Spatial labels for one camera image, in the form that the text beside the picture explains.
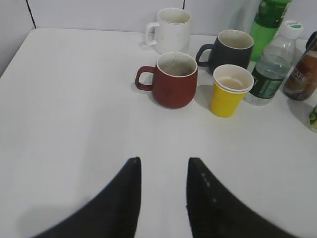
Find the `green bottle label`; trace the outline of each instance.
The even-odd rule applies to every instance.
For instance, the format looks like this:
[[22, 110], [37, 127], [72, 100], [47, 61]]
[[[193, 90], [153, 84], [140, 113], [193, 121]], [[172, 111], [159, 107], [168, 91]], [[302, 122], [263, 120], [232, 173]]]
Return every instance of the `green bottle label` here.
[[314, 110], [309, 114], [309, 120], [311, 125], [317, 122], [317, 106], [314, 108]]
[[290, 3], [262, 0], [254, 21], [266, 28], [278, 28]]
[[274, 97], [283, 79], [270, 79], [260, 74], [256, 68], [252, 72], [254, 85], [250, 93], [258, 98], [270, 99]]

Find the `plastic bottle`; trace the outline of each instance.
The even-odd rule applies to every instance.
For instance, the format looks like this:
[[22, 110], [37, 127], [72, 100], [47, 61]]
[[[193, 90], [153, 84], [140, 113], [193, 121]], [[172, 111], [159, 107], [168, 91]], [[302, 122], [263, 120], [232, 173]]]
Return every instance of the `plastic bottle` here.
[[296, 39], [303, 26], [297, 21], [285, 21], [280, 34], [266, 46], [252, 75], [254, 86], [245, 101], [255, 106], [264, 106], [274, 97], [296, 56]]
[[308, 99], [317, 88], [317, 32], [307, 42], [307, 50], [287, 79], [283, 91], [291, 99]]
[[251, 28], [254, 47], [251, 60], [257, 62], [273, 39], [292, 0], [262, 0]]

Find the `bottle cap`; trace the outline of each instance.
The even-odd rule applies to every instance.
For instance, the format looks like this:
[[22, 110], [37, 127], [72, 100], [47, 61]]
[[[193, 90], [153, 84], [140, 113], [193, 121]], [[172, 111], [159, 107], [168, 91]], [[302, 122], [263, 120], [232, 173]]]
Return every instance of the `bottle cap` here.
[[298, 21], [288, 20], [284, 21], [279, 29], [279, 33], [290, 39], [298, 39], [304, 27]]

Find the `paper cup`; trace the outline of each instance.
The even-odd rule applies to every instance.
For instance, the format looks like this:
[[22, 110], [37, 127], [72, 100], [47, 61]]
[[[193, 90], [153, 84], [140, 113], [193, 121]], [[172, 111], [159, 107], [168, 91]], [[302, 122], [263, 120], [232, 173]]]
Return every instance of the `paper cup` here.
[[254, 79], [246, 69], [232, 64], [217, 67], [213, 78], [210, 110], [218, 117], [228, 118], [252, 89]]

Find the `mug rim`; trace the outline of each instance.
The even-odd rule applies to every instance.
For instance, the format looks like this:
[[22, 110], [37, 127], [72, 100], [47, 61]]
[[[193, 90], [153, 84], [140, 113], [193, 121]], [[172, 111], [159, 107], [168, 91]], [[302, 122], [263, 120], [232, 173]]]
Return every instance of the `mug rim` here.
[[[189, 57], [193, 62], [195, 62], [195, 70], [194, 70], [192, 73], [187, 74], [187, 75], [184, 75], [184, 76], [175, 76], [175, 75], [171, 75], [171, 74], [165, 73], [165, 72], [159, 67], [158, 61], [159, 61], [159, 59], [162, 58], [163, 56], [169, 55], [169, 54], [178, 54], [178, 55], [184, 55], [184, 56], [186, 56], [186, 57]], [[190, 55], [185, 54], [185, 53], [183, 53], [183, 52], [167, 52], [167, 53], [164, 53], [163, 55], [161, 55], [161, 56], [157, 59], [156, 67], [157, 67], [163, 74], [165, 74], [165, 75], [167, 75], [167, 76], [170, 76], [170, 77], [173, 77], [173, 78], [185, 78], [185, 77], [188, 77], [188, 76], [191, 76], [191, 75], [195, 74], [195, 73], [197, 72], [197, 70], [198, 70], [198, 65], [197, 65], [196, 60], [194, 60], [194, 58], [191, 57]]]
[[[225, 44], [223, 41], [221, 41], [220, 39], [220, 35], [224, 32], [228, 32], [228, 31], [235, 31], [235, 32], [239, 32], [239, 33], [242, 33], [243, 35], [246, 35], [248, 38], [250, 38], [252, 40], [252, 44], [249, 46], [249, 47], [245, 47], [245, 48], [236, 48], [236, 47], [232, 47], [232, 46], [229, 46], [227, 44]], [[218, 40], [225, 46], [229, 47], [229, 48], [232, 48], [232, 49], [235, 49], [235, 50], [246, 50], [246, 49], [249, 49], [251, 48], [253, 45], [254, 45], [254, 39], [252, 36], [250, 36], [248, 33], [244, 32], [244, 31], [239, 31], [239, 30], [235, 30], [235, 29], [227, 29], [227, 30], [223, 30], [221, 31], [218, 36], [217, 36]]]
[[[240, 69], [240, 70], [242, 70], [242, 71], [244, 71], [244, 72], [247, 72], [248, 75], [249, 75], [249, 76], [251, 77], [251, 79], [252, 79], [251, 85], [250, 85], [248, 88], [245, 88], [245, 89], [233, 89], [233, 88], [229, 88], [229, 87], [226, 87], [226, 86], [222, 85], [222, 84], [218, 81], [218, 79], [214, 76], [214, 73], [216, 72], [216, 69], [221, 68], [221, 67], [225, 67], [225, 66], [235, 67], [235, 68], [238, 68], [238, 69]], [[244, 93], [249, 92], [249, 91], [253, 88], [254, 78], [253, 78], [252, 74], [251, 74], [249, 71], [247, 71], [245, 68], [240, 67], [240, 66], [237, 66], [237, 65], [234, 65], [234, 64], [223, 64], [223, 65], [221, 65], [221, 66], [218, 66], [216, 69], [214, 70], [214, 72], [213, 72], [213, 74], [212, 74], [212, 77], [213, 77], [213, 79], [214, 79], [215, 84], [217, 84], [217, 86], [220, 87], [221, 89], [223, 89], [224, 91], [226, 91], [226, 92], [228, 92], [228, 93], [234, 93], [234, 94], [244, 94]]]
[[[168, 21], [163, 20], [162, 18], [160, 18], [159, 14], [160, 14], [162, 11], [167, 10], [167, 9], [177, 9], [177, 10], [181, 10], [182, 12], [185, 12], [185, 13], [187, 13], [187, 14], [189, 15], [189, 20], [186, 21], [186, 22], [182, 22], [182, 23], [172, 23], [172, 22], [168, 22]], [[192, 16], [191, 16], [191, 14], [190, 14], [188, 11], [186, 11], [186, 10], [184, 10], [184, 9], [181, 9], [181, 8], [177, 8], [177, 7], [166, 7], [166, 8], [163, 8], [163, 9], [161, 9], [160, 11], [158, 11], [157, 17], [158, 17], [162, 22], [167, 23], [167, 24], [172, 24], [172, 25], [182, 25], [182, 24], [186, 24], [186, 23], [188, 23], [188, 22], [190, 22], [190, 21], [192, 20]]]

